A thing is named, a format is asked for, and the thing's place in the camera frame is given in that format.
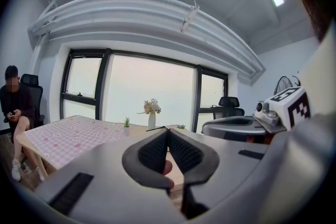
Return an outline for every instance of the fan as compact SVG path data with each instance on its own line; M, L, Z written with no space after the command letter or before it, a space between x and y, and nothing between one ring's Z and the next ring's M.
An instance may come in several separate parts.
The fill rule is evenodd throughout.
M282 92L283 90L293 87L293 84L291 83L291 81L289 80L289 78L287 78L286 76L282 76L278 83L277 86L275 87L274 90L274 95L276 95L279 92Z

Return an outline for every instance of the white wall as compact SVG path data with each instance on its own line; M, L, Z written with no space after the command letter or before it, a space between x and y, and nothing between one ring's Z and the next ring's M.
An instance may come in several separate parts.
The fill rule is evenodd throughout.
M28 27L47 7L47 0L10 0L0 21L0 87L9 65L16 65L19 76L27 72L37 37L29 37ZM0 130L9 128L0 116Z
M240 107L245 110L245 115L253 113L258 101L273 95L282 76L288 77L295 86L297 80L292 76L298 76L298 71L317 50L318 44L317 39L312 37L258 55L266 66L265 73L252 87L242 83L238 85Z

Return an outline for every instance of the hand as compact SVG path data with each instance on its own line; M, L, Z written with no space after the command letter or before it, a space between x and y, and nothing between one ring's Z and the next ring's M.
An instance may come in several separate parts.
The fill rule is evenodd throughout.
M21 110L20 109L14 110L14 117L12 117L12 121L17 122L20 117L21 117Z
M165 176L166 174L170 173L172 169L173 169L173 164L171 163L171 161L166 160L166 164L164 166L164 170L162 174ZM175 184L174 184L174 181L172 181L170 178L169 180L170 180L170 189L172 189L175 186Z
M9 121L12 121L12 113L11 112L9 112L8 114L7 114L7 119L9 120Z

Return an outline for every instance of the floor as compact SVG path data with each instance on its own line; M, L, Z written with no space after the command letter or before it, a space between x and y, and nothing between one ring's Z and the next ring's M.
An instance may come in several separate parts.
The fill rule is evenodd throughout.
M10 139L10 134L0 135L0 162L5 168L5 172L8 176L11 176L10 172L12 170L12 159L14 157L14 145L12 144ZM45 163L45 167L48 174L51 174L53 172L53 169L48 166L48 164ZM175 178L175 176L172 176L175 175L175 173L172 172L168 174L168 177L176 181L177 178ZM34 189L40 184L39 177L36 171L34 171L32 167L30 167L29 162L25 162L25 169L21 172L21 178L22 179L20 183L32 191L34 191ZM170 192L170 198L174 203L174 206L178 210L180 210L182 205L182 191L183 184L178 184Z

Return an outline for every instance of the window pane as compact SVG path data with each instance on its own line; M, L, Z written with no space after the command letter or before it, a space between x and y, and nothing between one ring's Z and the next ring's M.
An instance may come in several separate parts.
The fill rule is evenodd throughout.
M104 96L106 121L148 125L144 100L156 98L162 112L156 125L184 124L191 129L194 69L171 63L115 55L108 94Z
M95 97L97 76L101 58L79 58L71 61L67 90L68 93Z
M224 80L202 75L201 108L218 105L222 96L224 96Z
M64 99L64 118L81 115L91 119L96 118L96 107Z
M203 124L212 121L214 119L214 115L212 113L200 113L198 114L198 122L197 122L197 131L196 133L201 134Z

